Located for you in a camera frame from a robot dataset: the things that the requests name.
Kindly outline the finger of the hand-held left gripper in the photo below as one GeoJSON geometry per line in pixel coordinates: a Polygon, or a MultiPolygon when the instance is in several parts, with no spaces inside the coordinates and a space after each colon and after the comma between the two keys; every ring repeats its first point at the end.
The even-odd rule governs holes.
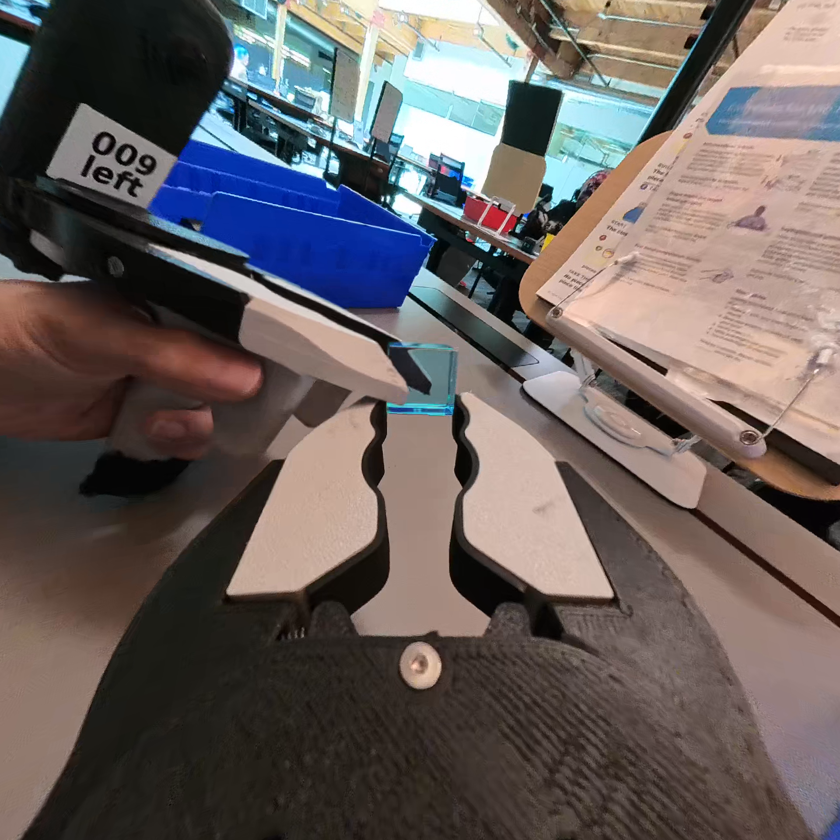
{"type": "Polygon", "coordinates": [[[392,333],[285,282],[242,277],[242,346],[300,375],[389,403],[408,387],[387,351],[392,333]]]}

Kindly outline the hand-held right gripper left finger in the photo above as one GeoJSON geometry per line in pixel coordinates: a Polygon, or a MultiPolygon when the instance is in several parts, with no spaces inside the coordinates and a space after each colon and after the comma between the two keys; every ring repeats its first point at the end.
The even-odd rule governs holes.
{"type": "Polygon", "coordinates": [[[363,399],[286,457],[227,586],[231,601],[369,602],[389,575],[386,411],[363,399]]]}

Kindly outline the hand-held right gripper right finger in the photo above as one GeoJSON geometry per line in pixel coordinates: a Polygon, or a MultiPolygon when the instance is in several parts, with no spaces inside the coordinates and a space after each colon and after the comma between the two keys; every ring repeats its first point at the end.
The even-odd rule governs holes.
{"type": "Polygon", "coordinates": [[[615,593],[559,463],[474,394],[456,398],[450,578],[473,605],[605,604],[615,593]]]}

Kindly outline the blue plastic bin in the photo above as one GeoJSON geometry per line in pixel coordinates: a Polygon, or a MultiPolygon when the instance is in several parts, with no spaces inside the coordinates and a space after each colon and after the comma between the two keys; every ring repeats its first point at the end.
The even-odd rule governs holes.
{"type": "Polygon", "coordinates": [[[198,140],[149,210],[346,309],[401,307],[434,243],[346,186],[198,140]]]}

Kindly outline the clear blue cube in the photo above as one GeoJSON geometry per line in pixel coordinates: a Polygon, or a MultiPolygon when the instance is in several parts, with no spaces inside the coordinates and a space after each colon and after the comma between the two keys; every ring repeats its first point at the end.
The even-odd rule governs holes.
{"type": "Polygon", "coordinates": [[[387,403],[389,414],[451,417],[455,410],[458,352],[438,343],[391,343],[388,357],[403,376],[403,404],[387,403]]]}

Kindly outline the black desk mat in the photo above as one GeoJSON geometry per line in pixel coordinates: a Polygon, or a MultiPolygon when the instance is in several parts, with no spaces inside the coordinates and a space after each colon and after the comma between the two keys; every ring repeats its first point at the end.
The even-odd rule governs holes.
{"type": "Polygon", "coordinates": [[[512,370],[539,363],[531,353],[440,289],[413,287],[408,296],[500,366],[512,370]]]}

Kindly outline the grey desk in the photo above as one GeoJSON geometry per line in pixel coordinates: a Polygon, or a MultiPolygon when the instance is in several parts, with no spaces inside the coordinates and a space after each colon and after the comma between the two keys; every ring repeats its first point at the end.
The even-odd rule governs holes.
{"type": "MultiPolygon", "coordinates": [[[[458,351],[458,387],[568,462],[665,560],[718,635],[808,826],[838,808],[838,626],[700,515],[673,507],[531,404],[513,374],[414,300],[360,311],[399,339],[458,351]]],[[[449,419],[390,415],[383,446],[391,569],[353,615],[369,635],[478,635],[448,546],[459,492],[449,419]]],[[[2,441],[2,838],[19,838],[62,771],[114,648],[172,561],[260,472],[208,458],[139,502],[85,499],[93,443],[2,441]]]]}

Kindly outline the person's left hand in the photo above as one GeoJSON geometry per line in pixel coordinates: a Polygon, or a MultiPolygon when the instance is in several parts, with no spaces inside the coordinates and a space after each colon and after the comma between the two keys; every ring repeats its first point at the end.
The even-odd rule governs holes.
{"type": "Polygon", "coordinates": [[[259,392],[258,360],[192,332],[165,329],[86,281],[1,283],[1,435],[39,441],[110,436],[132,380],[195,401],[159,409],[140,435],[165,458],[211,447],[210,405],[259,392]]]}

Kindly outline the red storage bin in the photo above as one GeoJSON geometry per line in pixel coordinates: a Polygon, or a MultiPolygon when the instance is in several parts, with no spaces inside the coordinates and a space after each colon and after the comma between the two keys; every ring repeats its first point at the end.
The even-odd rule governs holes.
{"type": "Polygon", "coordinates": [[[520,213],[507,199],[467,193],[463,218],[496,235],[507,236],[516,227],[520,213]]]}

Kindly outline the wooden document stand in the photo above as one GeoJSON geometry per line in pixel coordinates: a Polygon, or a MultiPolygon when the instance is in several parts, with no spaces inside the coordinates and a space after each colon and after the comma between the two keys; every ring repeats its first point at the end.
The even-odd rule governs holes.
{"type": "Polygon", "coordinates": [[[519,299],[526,315],[569,344],[574,353],[574,373],[539,378],[541,387],[545,387],[548,380],[558,382],[554,392],[548,390],[539,394],[550,399],[541,405],[683,508],[696,508],[704,487],[699,468],[689,466],[688,461],[699,443],[708,445],[777,490],[820,502],[838,501],[838,486],[826,482],[776,448],[767,447],[761,452],[755,451],[753,458],[748,457],[739,435],[753,430],[740,425],[737,417],[726,413],[719,405],[679,388],[677,382],[647,364],[649,352],[638,359],[591,327],[552,315],[554,304],[539,295],[540,289],[557,272],[564,272],[564,265],[600,226],[603,218],[612,214],[613,205],[634,183],[639,172],[646,169],[650,161],[659,160],[659,150],[667,144],[669,136],[670,132],[661,133],[633,149],[536,258],[521,280],[519,299]],[[668,436],[597,391],[592,385],[597,369],[639,394],[646,403],[684,427],[689,436],[668,436]]]}

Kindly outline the beige chair back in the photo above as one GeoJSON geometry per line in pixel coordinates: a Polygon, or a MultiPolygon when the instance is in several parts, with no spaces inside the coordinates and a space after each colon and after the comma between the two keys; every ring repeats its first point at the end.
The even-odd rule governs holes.
{"type": "Polygon", "coordinates": [[[545,172],[544,156],[499,143],[491,154],[480,194],[513,205],[519,216],[528,214],[538,201],[545,172]]]}

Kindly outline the printed instruction sheet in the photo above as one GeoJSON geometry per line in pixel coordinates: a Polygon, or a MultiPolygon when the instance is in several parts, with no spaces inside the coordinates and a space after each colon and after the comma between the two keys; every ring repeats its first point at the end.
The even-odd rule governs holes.
{"type": "Polygon", "coordinates": [[[621,265],[569,304],[783,428],[838,433],[838,83],[730,87],[692,128],[621,265]]]}

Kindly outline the white printed form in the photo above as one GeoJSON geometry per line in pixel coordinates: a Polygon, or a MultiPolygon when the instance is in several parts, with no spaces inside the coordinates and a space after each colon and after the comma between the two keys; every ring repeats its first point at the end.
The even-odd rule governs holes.
{"type": "Polygon", "coordinates": [[[729,68],[700,93],[702,83],[721,62],[748,12],[756,9],[755,2],[715,3],[636,145],[710,115],[724,95],[736,87],[754,87],[773,75],[790,72],[820,78],[838,70],[838,2],[793,1],[785,3],[751,43],[741,46],[729,68]]]}

